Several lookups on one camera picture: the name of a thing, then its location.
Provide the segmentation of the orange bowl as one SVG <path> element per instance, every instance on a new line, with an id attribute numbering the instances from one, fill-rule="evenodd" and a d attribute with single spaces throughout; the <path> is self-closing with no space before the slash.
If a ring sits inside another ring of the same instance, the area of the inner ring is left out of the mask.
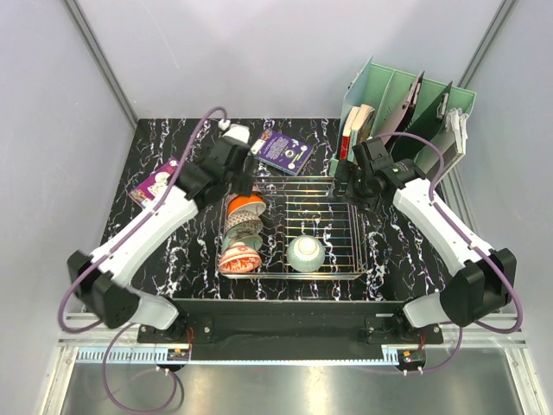
<path id="1" fill-rule="evenodd" d="M 239 195 L 231 199 L 228 203 L 226 216 L 237 212 L 250 212 L 257 216 L 261 215 L 266 209 L 266 203 L 259 196 L 252 194 L 250 196 Z"/>

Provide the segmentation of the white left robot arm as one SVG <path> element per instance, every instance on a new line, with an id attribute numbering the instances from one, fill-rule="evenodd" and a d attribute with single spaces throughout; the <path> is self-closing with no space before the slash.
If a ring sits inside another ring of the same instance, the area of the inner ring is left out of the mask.
<path id="1" fill-rule="evenodd" d="M 116 329 L 127 322 L 156 329 L 167 342 L 178 342 L 187 322 L 167 298 L 135 289 L 134 275 L 179 227 L 230 193 L 252 188 L 250 130 L 231 124 L 197 161 L 172 175 L 174 184 L 122 231 L 92 253 L 74 252 L 67 261 L 75 296 L 101 323 Z"/>

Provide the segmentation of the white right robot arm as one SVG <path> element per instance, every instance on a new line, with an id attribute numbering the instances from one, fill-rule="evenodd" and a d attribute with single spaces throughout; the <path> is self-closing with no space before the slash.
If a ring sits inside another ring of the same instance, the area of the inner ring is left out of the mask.
<path id="1" fill-rule="evenodd" d="M 330 195 L 366 214 L 392 205 L 421 231 L 451 276 L 443 290 L 403 304 L 392 321 L 393 335 L 408 343 L 437 323 L 485 328 L 483 317 L 509 303 L 515 306 L 516 320 L 507 331 L 518 331 L 524 312 L 514 290 L 514 254 L 494 249 L 470 230 L 436 193 L 436 182 L 412 160 L 393 160 L 382 136 L 355 145 L 353 154 L 353 161 L 334 163 Z"/>

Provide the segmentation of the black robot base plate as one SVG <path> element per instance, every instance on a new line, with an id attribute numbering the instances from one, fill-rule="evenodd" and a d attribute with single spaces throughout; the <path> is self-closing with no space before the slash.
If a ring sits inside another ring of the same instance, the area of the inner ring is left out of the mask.
<path id="1" fill-rule="evenodd" d="M 166 332 L 143 325 L 140 343 L 192 342 L 194 363 L 395 364 L 394 348 L 441 345 L 437 324 L 406 329 L 398 302 L 177 299 Z"/>

